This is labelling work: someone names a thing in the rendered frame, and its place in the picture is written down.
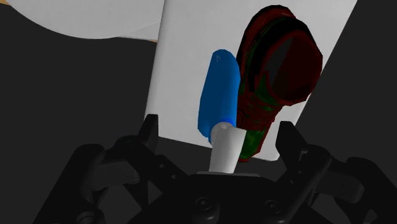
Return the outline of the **blue and white handled tool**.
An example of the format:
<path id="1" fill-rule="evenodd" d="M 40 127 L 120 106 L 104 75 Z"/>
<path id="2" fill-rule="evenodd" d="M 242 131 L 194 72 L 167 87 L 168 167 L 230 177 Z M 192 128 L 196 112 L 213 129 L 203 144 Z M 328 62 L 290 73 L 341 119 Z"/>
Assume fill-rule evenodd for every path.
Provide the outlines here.
<path id="1" fill-rule="evenodd" d="M 242 151 L 247 130 L 237 127 L 240 71 L 231 52 L 213 52 L 198 110 L 198 130 L 212 146 L 210 172 L 231 174 Z"/>

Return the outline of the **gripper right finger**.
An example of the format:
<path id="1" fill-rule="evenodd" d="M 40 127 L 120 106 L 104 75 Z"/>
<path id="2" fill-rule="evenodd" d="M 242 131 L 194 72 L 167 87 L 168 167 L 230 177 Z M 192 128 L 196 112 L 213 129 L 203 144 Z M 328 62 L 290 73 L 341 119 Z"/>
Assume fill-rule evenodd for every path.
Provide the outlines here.
<path id="1" fill-rule="evenodd" d="M 333 197 L 350 224 L 397 224 L 397 187 L 371 160 L 341 162 L 309 144 L 287 121 L 279 125 L 275 146 L 287 170 L 280 188 L 276 224 L 332 224 L 313 210 L 320 194 Z"/>

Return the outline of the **dark red and green object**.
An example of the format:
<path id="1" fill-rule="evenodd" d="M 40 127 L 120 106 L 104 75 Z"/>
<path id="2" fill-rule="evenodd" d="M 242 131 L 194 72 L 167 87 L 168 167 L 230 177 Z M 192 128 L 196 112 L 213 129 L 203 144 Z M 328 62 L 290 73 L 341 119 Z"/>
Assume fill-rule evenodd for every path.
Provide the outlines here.
<path id="1" fill-rule="evenodd" d="M 270 5 L 248 23 L 236 60 L 236 125 L 247 131 L 239 161 L 247 162 L 261 152 L 281 109 L 307 100 L 320 77 L 323 56 L 305 23 L 287 7 Z"/>

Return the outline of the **white flat rectangular board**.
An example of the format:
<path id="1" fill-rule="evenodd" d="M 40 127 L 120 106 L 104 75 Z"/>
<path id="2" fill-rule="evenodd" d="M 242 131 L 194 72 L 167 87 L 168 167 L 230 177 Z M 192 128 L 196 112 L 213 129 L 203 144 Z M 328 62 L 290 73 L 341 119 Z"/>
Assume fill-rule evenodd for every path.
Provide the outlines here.
<path id="1" fill-rule="evenodd" d="M 159 117 L 161 137 L 199 146 L 202 89 L 212 53 L 237 53 L 245 28 L 262 8 L 280 4 L 311 32 L 328 60 L 357 0 L 165 0 L 146 114 Z"/>

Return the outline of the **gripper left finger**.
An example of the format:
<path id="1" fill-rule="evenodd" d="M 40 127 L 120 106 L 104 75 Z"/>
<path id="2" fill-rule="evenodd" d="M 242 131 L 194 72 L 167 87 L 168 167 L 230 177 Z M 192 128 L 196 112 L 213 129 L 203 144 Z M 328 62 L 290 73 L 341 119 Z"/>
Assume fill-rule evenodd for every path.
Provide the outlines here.
<path id="1" fill-rule="evenodd" d="M 199 224 L 199 210 L 188 176 L 163 155 L 158 116 L 148 115 L 136 136 L 119 138 L 113 147 L 78 147 L 33 224 L 106 224 L 99 204 L 112 186 L 123 185 L 142 211 L 127 224 Z"/>

